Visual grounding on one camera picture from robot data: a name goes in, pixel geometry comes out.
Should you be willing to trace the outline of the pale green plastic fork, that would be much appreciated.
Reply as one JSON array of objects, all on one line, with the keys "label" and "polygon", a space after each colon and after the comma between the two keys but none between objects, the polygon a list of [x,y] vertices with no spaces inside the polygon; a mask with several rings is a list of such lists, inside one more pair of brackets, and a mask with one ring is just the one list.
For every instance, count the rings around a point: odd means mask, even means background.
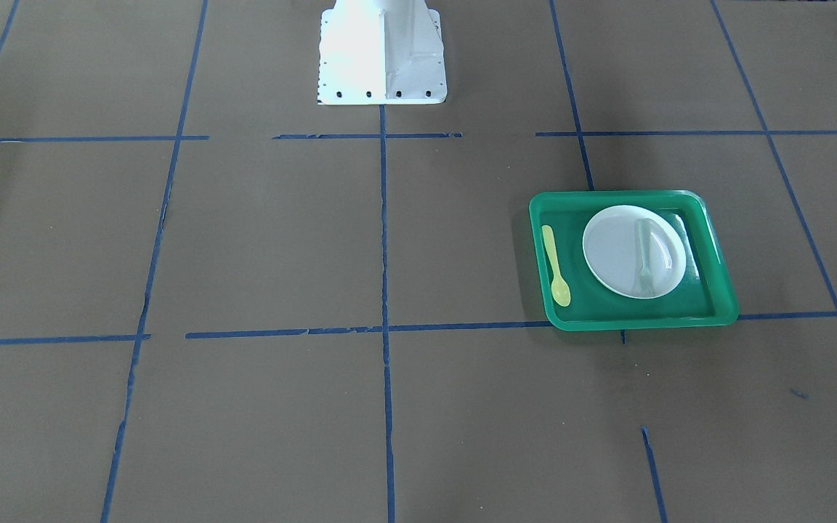
[{"label": "pale green plastic fork", "polygon": [[651,299],[655,295],[654,275],[651,267],[652,228],[653,221],[651,219],[641,219],[637,223],[639,241],[638,281],[645,299]]}]

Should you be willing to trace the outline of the yellow plastic spoon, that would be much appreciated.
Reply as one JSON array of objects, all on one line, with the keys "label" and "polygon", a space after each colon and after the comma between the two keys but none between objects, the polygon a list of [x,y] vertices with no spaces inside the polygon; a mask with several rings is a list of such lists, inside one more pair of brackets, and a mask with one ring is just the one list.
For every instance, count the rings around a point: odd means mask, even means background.
[{"label": "yellow plastic spoon", "polygon": [[554,229],[552,229],[551,226],[544,224],[541,226],[541,234],[549,268],[551,268],[552,271],[552,278],[551,281],[549,281],[549,291],[551,291],[551,297],[554,299],[555,304],[567,307],[571,305],[572,295],[568,282],[562,277]]}]

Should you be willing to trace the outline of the white round plate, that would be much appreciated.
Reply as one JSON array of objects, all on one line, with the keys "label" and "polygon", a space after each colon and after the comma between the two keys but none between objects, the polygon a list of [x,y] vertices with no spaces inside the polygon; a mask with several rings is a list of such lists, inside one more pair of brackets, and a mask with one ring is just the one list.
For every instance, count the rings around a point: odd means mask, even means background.
[{"label": "white round plate", "polygon": [[[638,281],[637,223],[653,221],[651,267],[655,295],[645,299]],[[678,287],[687,271],[683,238],[661,215],[641,206],[608,206],[590,218],[583,232],[584,259],[594,277],[615,294],[634,300],[655,300]]]}]

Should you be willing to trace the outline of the green plastic tray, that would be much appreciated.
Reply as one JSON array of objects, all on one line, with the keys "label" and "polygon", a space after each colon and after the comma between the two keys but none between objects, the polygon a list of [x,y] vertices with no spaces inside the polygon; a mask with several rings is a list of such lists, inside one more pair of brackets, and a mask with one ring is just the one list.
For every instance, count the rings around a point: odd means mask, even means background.
[{"label": "green plastic tray", "polygon": [[[591,273],[583,255],[586,224],[608,206],[641,206],[661,215],[683,238],[688,265],[681,284],[655,300],[634,300],[605,288]],[[690,191],[543,192],[532,198],[529,216],[537,257],[539,285],[548,321],[567,332],[652,330],[697,325],[729,325],[738,303],[710,213]],[[562,277],[571,290],[571,305],[555,304],[549,291],[552,271],[541,226],[554,229]]]}]

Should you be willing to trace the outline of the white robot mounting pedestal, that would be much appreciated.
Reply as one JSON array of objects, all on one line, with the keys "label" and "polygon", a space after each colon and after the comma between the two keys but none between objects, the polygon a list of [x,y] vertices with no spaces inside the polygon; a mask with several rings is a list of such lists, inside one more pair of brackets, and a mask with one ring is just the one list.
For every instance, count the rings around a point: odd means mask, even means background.
[{"label": "white robot mounting pedestal", "polygon": [[319,104],[448,98],[441,17],[425,1],[336,1],[321,13],[320,29]]}]

